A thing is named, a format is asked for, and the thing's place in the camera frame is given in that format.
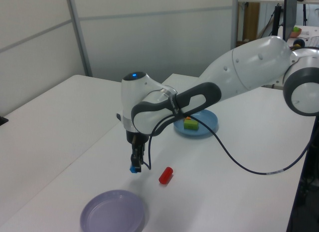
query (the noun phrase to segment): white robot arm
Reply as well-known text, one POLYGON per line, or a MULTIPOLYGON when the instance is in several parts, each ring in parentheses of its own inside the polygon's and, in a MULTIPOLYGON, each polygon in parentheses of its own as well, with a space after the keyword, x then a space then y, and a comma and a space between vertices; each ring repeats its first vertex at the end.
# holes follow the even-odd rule
POLYGON ((280 76, 284 76, 284 98, 288 106, 298 114, 318 116, 318 58, 316 49, 291 51, 285 41, 270 36, 222 55, 182 93, 153 81, 145 73, 129 74, 122 80, 123 114, 118 118, 132 144, 133 167, 140 171, 144 143, 163 118, 167 119, 160 123, 154 135, 185 115, 265 85, 280 76))

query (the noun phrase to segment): green block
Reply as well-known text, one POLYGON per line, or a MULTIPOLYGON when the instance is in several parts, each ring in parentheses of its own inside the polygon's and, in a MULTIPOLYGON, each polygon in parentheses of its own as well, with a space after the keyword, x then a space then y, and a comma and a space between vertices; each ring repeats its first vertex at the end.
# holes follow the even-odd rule
POLYGON ((195 120, 184 120, 184 129, 198 130, 198 122, 195 120))

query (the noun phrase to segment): lavender plate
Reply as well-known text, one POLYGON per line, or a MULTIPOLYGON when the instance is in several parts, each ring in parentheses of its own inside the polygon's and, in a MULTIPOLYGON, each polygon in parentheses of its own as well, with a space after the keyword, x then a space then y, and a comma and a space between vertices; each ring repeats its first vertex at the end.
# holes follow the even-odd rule
POLYGON ((93 198, 83 209, 83 232, 141 232, 145 214, 143 202, 135 194, 114 190, 93 198))

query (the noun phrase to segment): blue plate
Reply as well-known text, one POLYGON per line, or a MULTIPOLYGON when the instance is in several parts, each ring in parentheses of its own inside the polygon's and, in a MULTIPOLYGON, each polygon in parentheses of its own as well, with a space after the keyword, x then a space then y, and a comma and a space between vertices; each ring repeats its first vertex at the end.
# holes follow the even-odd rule
MULTIPOLYGON (((202 110, 197 113, 192 114, 193 117, 205 123, 213 132, 218 130, 218 119, 217 116, 208 110, 202 110)), ((178 132, 188 135, 188 136, 203 136, 206 134, 211 134, 211 132, 204 127, 202 124, 198 123, 198 130, 184 129, 184 120, 179 120, 174 122, 174 128, 178 132)))

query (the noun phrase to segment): black cable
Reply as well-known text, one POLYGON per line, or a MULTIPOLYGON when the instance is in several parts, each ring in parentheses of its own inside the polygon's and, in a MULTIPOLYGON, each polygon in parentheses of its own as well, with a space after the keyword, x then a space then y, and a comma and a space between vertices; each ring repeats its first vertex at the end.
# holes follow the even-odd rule
POLYGON ((270 20, 273 18, 274 14, 275 14, 275 10, 274 10, 273 13, 271 14, 270 19, 269 19, 268 23, 266 24, 265 29, 264 29, 263 33, 261 34, 260 38, 263 37, 263 35, 264 35, 264 33, 265 33, 267 27, 269 26, 270 20))
POLYGON ((169 115, 169 116, 166 116, 164 117, 163 119, 161 119, 154 127, 154 129, 152 130, 152 133, 150 135, 150 140, 149 140, 149 164, 146 164, 145 162, 143 162, 144 165, 146 165, 146 167, 151 170, 152 168, 152 163, 151 163, 151 142, 152 142, 152 138, 154 136, 154 133, 156 131, 156 129, 158 128, 158 126, 166 119, 170 118, 170 117, 173 117, 173 115, 169 115))
MULTIPOLYGON (((281 173, 283 171, 286 171, 288 169, 290 169, 292 166, 294 166, 303 156, 304 154, 307 152, 309 146, 312 144, 314 138, 318 135, 319 133, 319 128, 316 129, 316 131, 313 133, 313 136, 309 139, 309 142, 307 143, 305 149, 303 150, 303 152, 298 156, 298 158, 292 162, 290 165, 288 165, 287 167, 281 169, 281 170, 278 170, 278 171, 273 171, 273 172, 256 172, 256 171, 252 171, 252 170, 249 170, 248 168, 244 167, 243 165, 241 165, 239 162, 237 162, 232 156, 231 154, 228 152, 228 150, 226 149, 226 147, 224 146, 224 144, 221 142, 221 140, 219 139, 219 137, 216 135, 216 133, 210 128, 208 127, 205 123, 203 123, 202 121, 198 120, 197 118, 191 116, 191 115, 188 115, 191 119, 197 121, 198 123, 200 123, 201 125, 203 125, 204 127, 206 127, 214 136, 215 138, 217 139, 217 141, 219 142, 219 144, 221 145, 221 147, 224 149, 224 151, 226 152, 226 154, 229 156, 229 158, 236 164, 238 165, 240 168, 244 169, 245 171, 248 171, 252 174, 256 174, 256 175, 263 175, 263 176, 266 176, 266 175, 274 175, 274 174, 278 174, 278 173, 281 173)), ((151 142, 152 142, 152 137, 154 136, 154 133, 155 133, 155 130, 157 129, 157 127, 166 119, 170 118, 170 117, 173 117, 172 115, 169 115, 169 116, 166 116, 164 117, 163 119, 161 119, 154 127, 151 135, 150 135, 150 140, 149 140, 149 147, 148 147, 148 150, 149 150, 149 164, 143 162, 144 165, 146 165, 146 167, 150 170, 152 168, 152 164, 151 164, 151 142)))
POLYGON ((224 149, 224 151, 226 152, 226 154, 229 156, 229 158, 235 162, 239 167, 241 167, 242 169, 244 169, 245 171, 248 171, 250 173, 253 173, 253 174, 257 174, 257 175, 273 175, 273 174, 277 174, 277 173, 280 173, 280 172, 283 172, 283 171, 286 171, 288 170, 289 168, 291 168, 292 166, 294 166, 303 156, 304 154, 306 153, 307 149, 309 148, 309 146, 311 145, 311 143, 313 142, 313 139, 317 136, 318 132, 319 132, 319 129, 316 129, 316 132, 313 134, 313 136, 310 138, 309 142, 307 143, 305 149, 303 150, 303 152, 299 155, 299 157, 294 161, 292 162, 290 165, 288 165, 287 167, 281 169, 281 170, 278 170, 278 171, 273 171, 273 172, 267 172, 267 173, 264 173, 264 172, 256 172, 256 171, 252 171, 252 170, 249 170, 247 169, 246 167, 242 166, 239 162, 237 162, 231 155, 230 153, 227 151, 226 147, 223 145, 223 143, 221 142, 221 140, 218 138, 218 136, 216 135, 216 133, 210 129, 205 123, 201 122, 200 120, 198 120, 197 118, 193 117, 193 116, 189 116, 191 119, 195 120, 195 121, 198 121, 200 124, 202 124, 204 127, 206 127, 214 136, 215 138, 218 140, 219 144, 221 145, 221 147, 224 149))

